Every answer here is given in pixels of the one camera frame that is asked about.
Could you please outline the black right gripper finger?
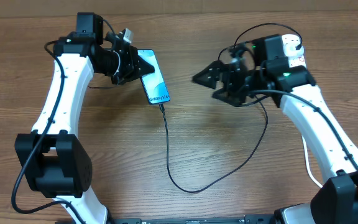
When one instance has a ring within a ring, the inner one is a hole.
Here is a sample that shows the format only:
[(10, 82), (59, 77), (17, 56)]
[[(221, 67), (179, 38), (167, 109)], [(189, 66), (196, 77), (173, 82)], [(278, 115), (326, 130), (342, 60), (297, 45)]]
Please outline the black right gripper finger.
[(226, 71), (227, 64), (220, 60), (215, 60), (205, 69), (194, 75), (192, 77), (192, 82), (211, 89), (215, 89), (217, 82), (221, 79), (221, 74)]
[(212, 97), (234, 107), (240, 107), (244, 104), (243, 87), (239, 88), (238, 90), (226, 90), (221, 88), (216, 90), (212, 94)]

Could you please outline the Samsung Galaxy smartphone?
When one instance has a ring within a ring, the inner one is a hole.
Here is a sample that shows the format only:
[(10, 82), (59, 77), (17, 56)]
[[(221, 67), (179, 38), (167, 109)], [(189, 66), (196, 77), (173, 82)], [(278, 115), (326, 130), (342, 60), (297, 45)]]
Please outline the Samsung Galaxy smartphone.
[(151, 49), (139, 49), (138, 55), (155, 69), (153, 73), (142, 75), (141, 77), (149, 104), (156, 105), (169, 102), (170, 95), (154, 51)]

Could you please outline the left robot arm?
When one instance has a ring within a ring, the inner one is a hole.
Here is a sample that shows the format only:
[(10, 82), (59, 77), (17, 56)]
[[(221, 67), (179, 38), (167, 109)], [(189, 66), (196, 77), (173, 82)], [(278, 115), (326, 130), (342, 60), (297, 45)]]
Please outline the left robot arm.
[(14, 144), (21, 164), (18, 181), (62, 205), (74, 223), (112, 223), (109, 209), (91, 188), (92, 161), (78, 139), (78, 123), (85, 93), (96, 73), (123, 85), (157, 71), (132, 45), (132, 33), (104, 32), (106, 20), (80, 12), (76, 29), (47, 42), (54, 74), (42, 112), (28, 134)]

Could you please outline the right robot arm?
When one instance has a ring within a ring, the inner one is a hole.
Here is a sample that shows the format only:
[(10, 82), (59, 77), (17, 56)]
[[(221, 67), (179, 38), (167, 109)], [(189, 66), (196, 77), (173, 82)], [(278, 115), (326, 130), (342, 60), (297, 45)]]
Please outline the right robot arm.
[(308, 203), (274, 212), (271, 223), (358, 223), (358, 148), (328, 108), (308, 71), (301, 39), (270, 35), (235, 45), (231, 62), (212, 62), (192, 80), (235, 107), (273, 99), (315, 156), (323, 186)]

